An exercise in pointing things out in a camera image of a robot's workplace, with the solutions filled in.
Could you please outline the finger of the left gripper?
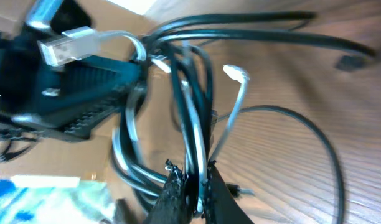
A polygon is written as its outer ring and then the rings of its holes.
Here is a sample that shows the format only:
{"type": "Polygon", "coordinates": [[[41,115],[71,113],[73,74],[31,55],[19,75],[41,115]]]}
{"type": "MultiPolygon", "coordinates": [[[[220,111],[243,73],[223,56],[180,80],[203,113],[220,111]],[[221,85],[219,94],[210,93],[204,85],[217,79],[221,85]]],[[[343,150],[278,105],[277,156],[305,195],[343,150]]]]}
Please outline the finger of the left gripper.
{"type": "Polygon", "coordinates": [[[31,128],[64,140],[88,140],[141,77],[136,63],[102,57],[71,62],[58,72],[31,66],[31,128]]]}

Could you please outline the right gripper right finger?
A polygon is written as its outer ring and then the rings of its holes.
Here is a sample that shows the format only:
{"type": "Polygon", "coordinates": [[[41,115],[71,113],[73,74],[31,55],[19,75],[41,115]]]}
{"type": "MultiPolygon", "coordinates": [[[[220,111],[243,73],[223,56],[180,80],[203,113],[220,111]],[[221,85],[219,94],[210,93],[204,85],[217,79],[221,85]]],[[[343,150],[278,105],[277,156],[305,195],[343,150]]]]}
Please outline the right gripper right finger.
{"type": "Polygon", "coordinates": [[[232,197],[215,166],[215,161],[208,163],[207,173],[205,222],[207,224],[253,224],[232,197]]]}

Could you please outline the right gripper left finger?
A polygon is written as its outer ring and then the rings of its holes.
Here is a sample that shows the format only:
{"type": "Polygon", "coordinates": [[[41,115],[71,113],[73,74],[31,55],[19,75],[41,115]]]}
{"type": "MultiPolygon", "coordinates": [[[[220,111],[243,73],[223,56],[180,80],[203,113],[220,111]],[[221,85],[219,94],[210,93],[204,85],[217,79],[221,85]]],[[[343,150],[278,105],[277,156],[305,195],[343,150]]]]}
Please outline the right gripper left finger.
{"type": "Polygon", "coordinates": [[[189,224],[191,217],[186,199],[186,178],[183,171],[167,159],[165,168],[169,171],[152,210],[143,224],[189,224]]]}

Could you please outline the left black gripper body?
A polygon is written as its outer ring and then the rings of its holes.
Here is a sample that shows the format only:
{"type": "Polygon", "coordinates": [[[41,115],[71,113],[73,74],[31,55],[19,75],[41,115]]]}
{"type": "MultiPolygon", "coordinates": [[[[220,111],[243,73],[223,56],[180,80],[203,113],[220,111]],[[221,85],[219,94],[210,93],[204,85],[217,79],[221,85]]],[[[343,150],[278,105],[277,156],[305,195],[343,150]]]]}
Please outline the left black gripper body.
{"type": "Polygon", "coordinates": [[[69,45],[72,30],[90,27],[92,20],[74,0],[36,1],[15,37],[0,32],[0,137],[37,134],[31,128],[31,66],[43,62],[58,72],[79,56],[69,45]]]}

